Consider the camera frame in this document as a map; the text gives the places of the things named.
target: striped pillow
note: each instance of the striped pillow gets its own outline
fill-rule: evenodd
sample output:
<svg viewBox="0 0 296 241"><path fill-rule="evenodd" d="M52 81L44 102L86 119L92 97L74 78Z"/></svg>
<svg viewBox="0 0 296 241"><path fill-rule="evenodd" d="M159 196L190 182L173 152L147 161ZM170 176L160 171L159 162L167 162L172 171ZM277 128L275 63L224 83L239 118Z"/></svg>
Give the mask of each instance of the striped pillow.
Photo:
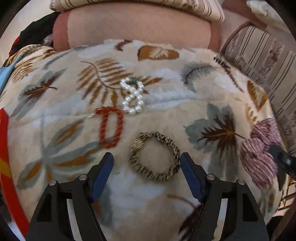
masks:
<svg viewBox="0 0 296 241"><path fill-rule="evenodd" d="M90 3L110 0L51 0L50 9L63 12ZM209 21L224 22L225 16L217 0L144 0L184 10Z"/></svg>
<svg viewBox="0 0 296 241"><path fill-rule="evenodd" d="M296 154L296 59L295 54L269 33L249 26L228 44L226 59L261 85L273 107L287 149Z"/></svg>

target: yellow stripe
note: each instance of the yellow stripe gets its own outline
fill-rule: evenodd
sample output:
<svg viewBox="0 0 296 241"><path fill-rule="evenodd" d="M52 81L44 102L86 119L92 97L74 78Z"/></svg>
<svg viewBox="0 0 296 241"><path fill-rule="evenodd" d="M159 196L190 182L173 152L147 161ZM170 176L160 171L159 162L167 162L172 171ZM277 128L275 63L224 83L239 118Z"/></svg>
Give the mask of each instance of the yellow stripe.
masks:
<svg viewBox="0 0 296 241"><path fill-rule="evenodd" d="M11 178L9 164L0 158L0 174Z"/></svg>

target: blue fabric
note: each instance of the blue fabric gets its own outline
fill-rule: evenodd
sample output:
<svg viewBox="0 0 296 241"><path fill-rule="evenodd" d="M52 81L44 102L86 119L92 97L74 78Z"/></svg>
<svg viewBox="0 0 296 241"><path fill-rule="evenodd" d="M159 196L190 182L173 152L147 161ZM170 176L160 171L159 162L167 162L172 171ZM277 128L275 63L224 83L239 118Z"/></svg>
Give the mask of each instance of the blue fabric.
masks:
<svg viewBox="0 0 296 241"><path fill-rule="evenodd" d="M2 67L0 69L0 95L7 83L7 80L9 79L9 76L11 75L15 65L22 59L22 55L18 56L17 59L9 66Z"/></svg>

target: scrunchie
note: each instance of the scrunchie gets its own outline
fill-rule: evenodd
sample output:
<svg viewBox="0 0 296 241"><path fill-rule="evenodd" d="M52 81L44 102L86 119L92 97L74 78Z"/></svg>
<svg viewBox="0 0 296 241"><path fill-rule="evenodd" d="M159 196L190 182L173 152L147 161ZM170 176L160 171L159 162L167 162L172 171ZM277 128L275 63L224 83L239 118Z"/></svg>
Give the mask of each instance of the scrunchie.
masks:
<svg viewBox="0 0 296 241"><path fill-rule="evenodd" d="M275 119L267 118L255 124L250 137L242 142L242 165L258 188L271 187L278 169L272 155L267 151L270 145L282 147Z"/></svg>

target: floral bedspread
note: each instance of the floral bedspread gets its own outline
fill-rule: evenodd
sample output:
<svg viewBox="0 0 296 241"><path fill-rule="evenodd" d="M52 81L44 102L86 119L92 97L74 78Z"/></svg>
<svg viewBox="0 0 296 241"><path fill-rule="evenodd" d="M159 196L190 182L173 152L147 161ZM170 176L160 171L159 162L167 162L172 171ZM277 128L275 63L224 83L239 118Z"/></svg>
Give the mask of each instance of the floral bedspread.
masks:
<svg viewBox="0 0 296 241"><path fill-rule="evenodd" d="M277 179L271 188L260 190L239 158L241 142L250 137L253 125L273 117L269 100L217 53L136 40L106 40L60 53L47 46L28 48L32 50L16 65L0 107L10 116L12 177L29 220L50 180L73 180L109 151L114 168L93 205L107 240L180 240L184 233L179 228L199 205L182 171L171 181L156 183L129 165L133 139L151 131L172 138L207 173L227 181L244 179L265 221L270 220L281 198ZM143 82L145 106L140 114L124 115L120 141L105 149L98 137L102 116L88 116L102 106L121 108L126 92L119 83L125 77ZM117 116L110 114L109 139L116 122ZM169 149L154 140L139 156L155 172L173 162ZM222 229L222 218L216 230ZM73 231L79 240L78 229Z"/></svg>

